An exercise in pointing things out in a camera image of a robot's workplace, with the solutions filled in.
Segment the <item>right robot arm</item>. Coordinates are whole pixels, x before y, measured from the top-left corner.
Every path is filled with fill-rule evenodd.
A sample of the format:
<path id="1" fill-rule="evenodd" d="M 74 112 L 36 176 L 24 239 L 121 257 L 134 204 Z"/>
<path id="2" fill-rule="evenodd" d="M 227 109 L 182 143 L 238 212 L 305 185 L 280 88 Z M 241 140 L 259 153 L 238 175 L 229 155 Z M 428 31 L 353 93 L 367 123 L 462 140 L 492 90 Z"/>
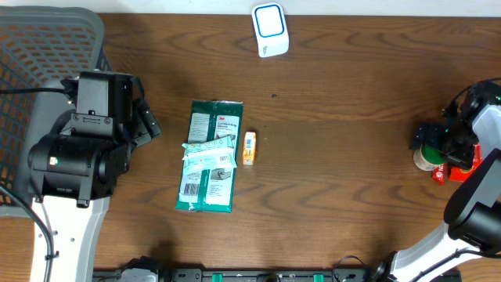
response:
<path id="1" fill-rule="evenodd" d="M 500 257 L 500 80 L 461 90 L 442 111 L 444 123 L 422 123 L 410 143 L 429 165 L 455 165 L 471 175 L 453 193 L 441 225 L 410 248 L 392 253 L 372 281 L 432 281 L 472 259 Z M 475 147 L 482 161 L 473 168 Z"/>

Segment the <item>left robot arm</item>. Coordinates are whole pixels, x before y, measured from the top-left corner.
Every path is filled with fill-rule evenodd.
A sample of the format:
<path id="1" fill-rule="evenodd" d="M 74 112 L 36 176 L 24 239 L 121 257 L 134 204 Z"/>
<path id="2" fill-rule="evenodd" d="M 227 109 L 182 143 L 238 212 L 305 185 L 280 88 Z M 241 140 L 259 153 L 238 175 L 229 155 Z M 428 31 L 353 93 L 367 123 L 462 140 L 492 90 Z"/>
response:
<path id="1" fill-rule="evenodd" d="M 134 75 L 85 71 L 38 93 L 21 169 L 39 221 L 32 281 L 92 280 L 117 180 L 133 151 L 160 134 Z"/>

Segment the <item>green 3M gloves package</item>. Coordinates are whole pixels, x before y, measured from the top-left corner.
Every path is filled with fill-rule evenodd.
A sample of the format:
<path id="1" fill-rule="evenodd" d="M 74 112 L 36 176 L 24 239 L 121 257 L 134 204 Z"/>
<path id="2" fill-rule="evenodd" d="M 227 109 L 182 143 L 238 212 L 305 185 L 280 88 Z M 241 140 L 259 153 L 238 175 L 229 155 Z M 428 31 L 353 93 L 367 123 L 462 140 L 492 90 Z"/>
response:
<path id="1" fill-rule="evenodd" d="M 241 102 L 194 101 L 186 143 L 205 143 L 231 136 L 236 161 L 242 116 Z M 230 213 L 235 172 L 236 168 L 216 168 L 182 174 L 175 208 L 188 212 Z"/>

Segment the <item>green lid jar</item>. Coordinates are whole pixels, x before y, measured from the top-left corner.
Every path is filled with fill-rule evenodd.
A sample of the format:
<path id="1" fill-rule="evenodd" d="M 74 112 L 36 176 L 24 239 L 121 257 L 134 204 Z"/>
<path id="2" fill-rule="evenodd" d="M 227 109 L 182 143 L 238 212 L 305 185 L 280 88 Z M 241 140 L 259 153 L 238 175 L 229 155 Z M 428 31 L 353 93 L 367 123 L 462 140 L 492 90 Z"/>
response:
<path id="1" fill-rule="evenodd" d="M 433 171 L 446 162 L 438 150 L 428 145 L 422 145 L 414 151 L 413 161 L 415 166 L 425 172 Z"/>

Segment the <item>red instant coffee stick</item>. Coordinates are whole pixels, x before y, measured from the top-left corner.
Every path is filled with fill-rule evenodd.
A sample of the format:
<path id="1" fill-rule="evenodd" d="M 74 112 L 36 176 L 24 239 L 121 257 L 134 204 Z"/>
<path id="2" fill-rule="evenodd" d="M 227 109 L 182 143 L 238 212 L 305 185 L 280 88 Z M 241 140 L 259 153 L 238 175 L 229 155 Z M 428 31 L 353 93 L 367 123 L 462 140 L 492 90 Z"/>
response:
<path id="1" fill-rule="evenodd" d="M 440 164 L 438 167 L 434 168 L 432 171 L 432 179 L 439 185 L 443 185 L 446 181 L 447 176 L 447 165 Z"/>

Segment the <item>orange snack packet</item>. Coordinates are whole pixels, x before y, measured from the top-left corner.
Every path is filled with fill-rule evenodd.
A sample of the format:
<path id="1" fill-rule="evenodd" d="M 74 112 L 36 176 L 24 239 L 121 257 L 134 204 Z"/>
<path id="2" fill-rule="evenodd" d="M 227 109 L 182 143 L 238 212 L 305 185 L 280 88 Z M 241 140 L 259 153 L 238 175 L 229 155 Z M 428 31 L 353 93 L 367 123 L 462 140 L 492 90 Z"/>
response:
<path id="1" fill-rule="evenodd" d="M 253 165 L 256 157 L 257 134 L 246 132 L 243 143 L 243 165 Z"/>

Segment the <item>pale green wipes pack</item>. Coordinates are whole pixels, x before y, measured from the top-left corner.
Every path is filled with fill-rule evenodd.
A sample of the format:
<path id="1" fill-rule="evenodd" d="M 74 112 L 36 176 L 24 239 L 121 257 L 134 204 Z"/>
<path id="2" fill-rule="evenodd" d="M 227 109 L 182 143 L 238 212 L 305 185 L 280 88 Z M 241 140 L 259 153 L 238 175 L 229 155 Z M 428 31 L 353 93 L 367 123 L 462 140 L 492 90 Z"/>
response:
<path id="1" fill-rule="evenodd" d="M 235 148 L 231 136 L 205 143 L 183 143 L 183 175 L 216 168 L 236 168 Z"/>

